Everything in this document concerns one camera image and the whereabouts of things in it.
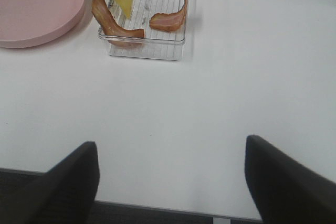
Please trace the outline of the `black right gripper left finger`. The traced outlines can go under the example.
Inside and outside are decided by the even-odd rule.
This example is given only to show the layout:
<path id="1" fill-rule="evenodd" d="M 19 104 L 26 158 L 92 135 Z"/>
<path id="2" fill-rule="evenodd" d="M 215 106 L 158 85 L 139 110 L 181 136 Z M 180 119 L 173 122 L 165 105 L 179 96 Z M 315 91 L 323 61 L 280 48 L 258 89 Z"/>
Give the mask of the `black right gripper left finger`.
<path id="1" fill-rule="evenodd" d="M 86 223 L 100 179 L 95 142 L 1 199 L 1 223 Z"/>

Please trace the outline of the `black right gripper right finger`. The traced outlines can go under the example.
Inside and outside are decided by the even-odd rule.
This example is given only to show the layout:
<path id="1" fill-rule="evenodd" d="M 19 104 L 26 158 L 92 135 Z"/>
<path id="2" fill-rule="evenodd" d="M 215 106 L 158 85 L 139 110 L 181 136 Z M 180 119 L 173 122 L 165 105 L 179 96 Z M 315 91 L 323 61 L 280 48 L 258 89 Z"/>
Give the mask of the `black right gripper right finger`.
<path id="1" fill-rule="evenodd" d="M 335 183 L 260 136 L 246 139 L 244 172 L 263 223 L 335 223 Z"/>

